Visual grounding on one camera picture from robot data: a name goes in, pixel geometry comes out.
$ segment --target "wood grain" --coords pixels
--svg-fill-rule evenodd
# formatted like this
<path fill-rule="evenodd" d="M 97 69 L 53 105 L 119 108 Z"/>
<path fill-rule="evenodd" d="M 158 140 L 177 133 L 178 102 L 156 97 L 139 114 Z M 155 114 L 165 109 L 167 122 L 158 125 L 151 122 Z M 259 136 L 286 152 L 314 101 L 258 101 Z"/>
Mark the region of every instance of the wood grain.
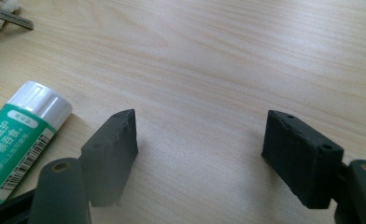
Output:
<path fill-rule="evenodd" d="M 0 107 L 26 80 L 74 112 L 14 192 L 78 157 L 134 108 L 139 155 L 121 207 L 93 223 L 333 223 L 261 158 L 267 111 L 366 160 L 366 1 L 21 0 L 32 32 L 0 31 Z"/>

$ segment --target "white tube cap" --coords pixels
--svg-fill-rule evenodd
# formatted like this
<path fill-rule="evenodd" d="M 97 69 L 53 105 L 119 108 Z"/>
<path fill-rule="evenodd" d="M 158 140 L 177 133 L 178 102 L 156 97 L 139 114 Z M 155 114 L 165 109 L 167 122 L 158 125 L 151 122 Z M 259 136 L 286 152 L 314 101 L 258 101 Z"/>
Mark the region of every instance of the white tube cap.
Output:
<path fill-rule="evenodd" d="M 61 128 L 73 110 L 56 91 L 33 81 L 23 84 L 7 103 L 31 112 L 55 130 Z"/>

